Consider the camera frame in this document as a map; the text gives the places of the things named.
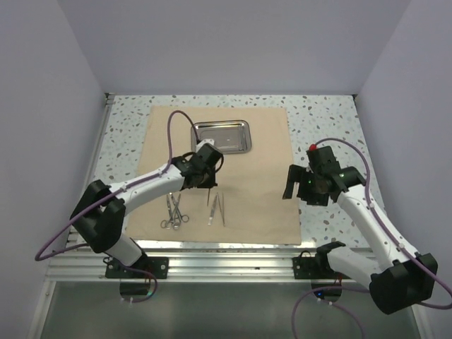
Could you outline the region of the steel instrument tray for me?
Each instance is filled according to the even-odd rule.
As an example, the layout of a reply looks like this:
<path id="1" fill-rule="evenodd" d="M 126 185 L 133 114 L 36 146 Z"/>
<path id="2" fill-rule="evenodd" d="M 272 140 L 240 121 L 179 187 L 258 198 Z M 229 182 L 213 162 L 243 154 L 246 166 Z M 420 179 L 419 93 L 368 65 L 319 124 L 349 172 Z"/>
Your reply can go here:
<path id="1" fill-rule="evenodd" d="M 200 143 L 211 144 L 223 155 L 245 154 L 252 148 L 251 130 L 247 121 L 205 121 L 190 128 L 191 150 L 197 151 Z"/>

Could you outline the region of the beige cloth wrap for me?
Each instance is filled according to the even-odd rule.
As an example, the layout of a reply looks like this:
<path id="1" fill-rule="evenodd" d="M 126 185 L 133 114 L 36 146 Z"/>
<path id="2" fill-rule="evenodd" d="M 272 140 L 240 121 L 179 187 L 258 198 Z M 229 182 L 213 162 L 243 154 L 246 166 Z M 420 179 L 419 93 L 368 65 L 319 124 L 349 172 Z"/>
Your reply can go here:
<path id="1" fill-rule="evenodd" d="M 288 167 L 293 164 L 287 113 L 283 108 L 185 107 L 192 122 L 244 120 L 251 130 L 252 148 L 226 155 L 218 172 L 218 186 L 182 191 L 180 208 L 190 220 L 178 230 L 161 228 L 168 216 L 165 197 L 129 213 L 126 234 L 135 240 L 247 244 L 301 244 L 299 203 L 283 200 Z M 208 226 L 216 194 L 225 195 L 225 226 L 219 201 Z"/>

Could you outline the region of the steel forceps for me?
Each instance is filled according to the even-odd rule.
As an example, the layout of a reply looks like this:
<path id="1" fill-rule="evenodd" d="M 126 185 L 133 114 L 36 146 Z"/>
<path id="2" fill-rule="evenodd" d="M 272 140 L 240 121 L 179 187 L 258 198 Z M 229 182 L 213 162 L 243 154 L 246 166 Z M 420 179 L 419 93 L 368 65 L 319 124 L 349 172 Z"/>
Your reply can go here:
<path id="1" fill-rule="evenodd" d="M 169 195 L 171 202 L 173 204 L 173 211 L 172 211 L 172 223 L 173 223 L 173 228 L 177 229 L 181 226 L 181 224 L 183 222 L 187 223 L 190 218 L 187 214 L 183 214 L 180 211 L 180 201 L 181 201 L 181 194 L 178 195 L 178 197 L 175 197 L 174 194 L 170 194 Z"/>

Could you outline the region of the steel surgical scissors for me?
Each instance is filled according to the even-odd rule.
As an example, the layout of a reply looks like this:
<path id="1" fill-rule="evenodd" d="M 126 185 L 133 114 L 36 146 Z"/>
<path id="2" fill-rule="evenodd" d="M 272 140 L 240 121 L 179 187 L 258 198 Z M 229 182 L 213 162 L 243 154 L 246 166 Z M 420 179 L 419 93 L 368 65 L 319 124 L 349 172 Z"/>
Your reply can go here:
<path id="1" fill-rule="evenodd" d="M 170 199 L 170 194 L 171 193 L 166 195 L 166 206 L 167 206 L 168 216 L 167 216 L 167 219 L 164 219 L 161 221 L 160 226 L 161 226 L 161 228 L 166 229 L 166 230 L 169 230 L 169 229 L 178 230 L 179 228 L 177 228 L 177 229 L 173 228 L 173 223 L 172 223 L 173 204 Z"/>

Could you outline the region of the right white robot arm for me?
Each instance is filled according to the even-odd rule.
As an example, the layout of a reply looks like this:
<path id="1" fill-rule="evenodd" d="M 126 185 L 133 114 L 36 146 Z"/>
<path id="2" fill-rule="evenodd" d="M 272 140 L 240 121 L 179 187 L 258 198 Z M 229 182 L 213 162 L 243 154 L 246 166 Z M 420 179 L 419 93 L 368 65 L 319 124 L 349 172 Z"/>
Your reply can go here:
<path id="1" fill-rule="evenodd" d="M 322 177 L 306 167 L 290 165 L 282 197 L 297 196 L 312 206 L 327 206 L 334 201 L 358 227 L 375 259 L 334 241 L 318 247 L 314 256 L 294 257 L 295 278 L 327 279 L 342 274 L 367 288 L 375 305 L 385 314 L 429 299 L 438 269 L 436 259 L 431 254 L 420 254 L 381 215 L 356 168 L 333 169 L 332 174 Z"/>

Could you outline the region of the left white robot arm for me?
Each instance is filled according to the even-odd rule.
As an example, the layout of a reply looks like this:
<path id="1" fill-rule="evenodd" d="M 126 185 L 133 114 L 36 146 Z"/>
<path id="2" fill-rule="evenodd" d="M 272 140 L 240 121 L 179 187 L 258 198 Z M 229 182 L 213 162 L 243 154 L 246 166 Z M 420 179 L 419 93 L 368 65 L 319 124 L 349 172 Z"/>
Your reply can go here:
<path id="1" fill-rule="evenodd" d="M 216 166 L 223 163 L 224 155 L 205 145 L 197 153 L 174 157 L 132 182 L 106 185 L 96 180 L 83 193 L 70 224 L 95 253 L 105 253 L 118 261 L 128 275 L 139 277 L 146 271 L 148 257 L 124 234 L 124 218 L 161 196 L 185 189 L 214 187 Z"/>

